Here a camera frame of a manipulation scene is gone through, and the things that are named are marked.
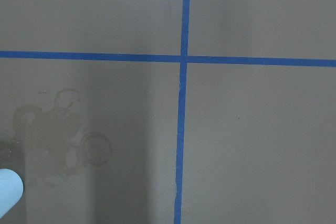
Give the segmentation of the light blue plastic cup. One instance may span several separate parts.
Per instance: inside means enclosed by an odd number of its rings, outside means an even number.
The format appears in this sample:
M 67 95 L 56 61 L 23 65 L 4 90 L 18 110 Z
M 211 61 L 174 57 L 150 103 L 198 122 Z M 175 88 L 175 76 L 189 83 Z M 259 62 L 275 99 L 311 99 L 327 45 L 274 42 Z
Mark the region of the light blue plastic cup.
M 1 218 L 21 199 L 24 185 L 21 177 L 10 169 L 1 169 Z

